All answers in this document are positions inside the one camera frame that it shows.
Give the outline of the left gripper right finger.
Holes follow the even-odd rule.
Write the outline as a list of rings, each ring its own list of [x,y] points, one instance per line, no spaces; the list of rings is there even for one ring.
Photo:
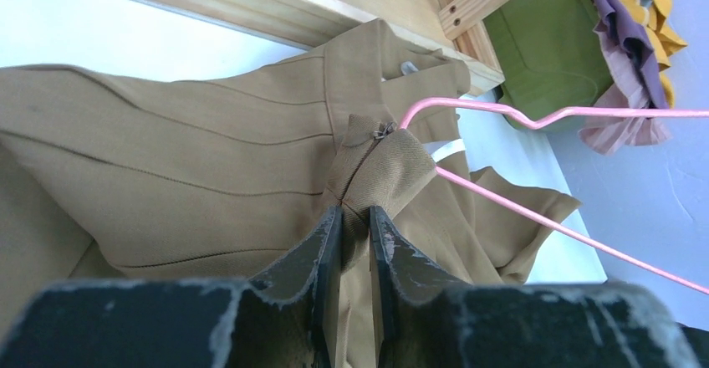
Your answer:
[[[380,367],[698,367],[698,349],[639,286],[469,284],[370,209]]]

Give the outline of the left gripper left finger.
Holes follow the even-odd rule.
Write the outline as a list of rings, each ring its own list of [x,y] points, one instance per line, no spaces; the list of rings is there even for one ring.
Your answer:
[[[4,367],[332,367],[343,213],[251,278],[91,279],[40,292]]]

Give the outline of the tan pleated skirt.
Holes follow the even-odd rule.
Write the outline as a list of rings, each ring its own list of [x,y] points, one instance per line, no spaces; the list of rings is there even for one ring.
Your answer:
[[[1,328],[69,278],[250,276],[344,212],[336,364],[375,365],[371,205],[448,273],[523,284],[550,229],[435,176],[467,67],[381,20],[247,74],[162,83],[71,65],[1,71]]]

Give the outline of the pink wire hanger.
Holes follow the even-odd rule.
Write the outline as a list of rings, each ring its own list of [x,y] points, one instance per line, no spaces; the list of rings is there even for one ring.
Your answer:
[[[453,98],[442,98],[442,97],[430,97],[420,100],[414,103],[408,111],[400,119],[399,127],[404,130],[409,127],[416,115],[425,109],[431,107],[447,107],[447,108],[461,108],[467,110],[476,110],[484,112],[492,112],[495,114],[504,115],[506,117],[512,118],[512,120],[517,121],[520,125],[531,129],[539,130],[548,125],[551,125],[559,120],[568,118],[571,116],[583,116],[583,117],[611,117],[611,118],[679,118],[679,119],[706,119],[708,117],[707,110],[679,110],[679,109],[669,109],[669,110],[657,110],[657,109],[628,109],[628,108],[596,108],[596,107],[565,107],[560,110],[553,112],[550,115],[546,115],[541,119],[532,120],[528,118],[520,110],[516,110],[508,105],[500,105],[493,103],[480,102],[476,100],[458,100]],[[700,284],[693,283],[690,280],[681,278],[672,273],[666,272],[661,268],[657,268],[649,263],[643,262],[637,258],[631,257],[626,253],[612,248],[606,244],[600,243],[592,238],[584,236],[583,234],[577,233],[574,230],[563,226],[543,215],[532,211],[506,197],[498,195],[491,192],[478,184],[475,184],[467,179],[455,175],[454,173],[442,168],[437,167],[436,173],[438,176],[443,177],[451,183],[457,184],[461,187],[466,188],[471,192],[485,197],[486,199],[495,202],[497,205],[505,207],[521,216],[524,216],[536,223],[539,223],[545,227],[548,227],[556,232],[562,233],[563,235],[572,238],[580,243],[583,243],[591,248],[594,248],[603,253],[630,263],[638,268],[642,268],[650,273],[660,276],[664,279],[668,279],[676,284],[680,284],[689,289],[693,289],[701,294],[708,294],[708,288],[701,286]]]

